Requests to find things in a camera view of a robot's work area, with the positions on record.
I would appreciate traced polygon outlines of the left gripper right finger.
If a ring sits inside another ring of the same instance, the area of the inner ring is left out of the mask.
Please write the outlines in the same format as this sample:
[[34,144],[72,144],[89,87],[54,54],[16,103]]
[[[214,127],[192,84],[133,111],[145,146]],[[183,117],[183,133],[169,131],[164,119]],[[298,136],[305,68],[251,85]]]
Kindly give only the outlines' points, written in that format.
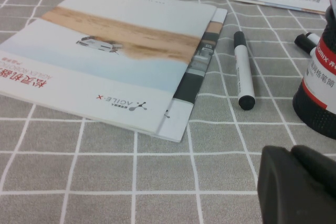
[[295,145],[290,152],[310,176],[335,199],[335,161],[305,145]]

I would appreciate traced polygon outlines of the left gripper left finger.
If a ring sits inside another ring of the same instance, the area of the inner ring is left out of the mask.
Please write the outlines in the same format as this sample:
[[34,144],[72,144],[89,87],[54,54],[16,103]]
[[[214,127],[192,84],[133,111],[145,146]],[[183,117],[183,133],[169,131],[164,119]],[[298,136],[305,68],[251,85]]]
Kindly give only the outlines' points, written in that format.
[[279,146],[262,149],[258,198],[263,223],[335,223],[335,199]]

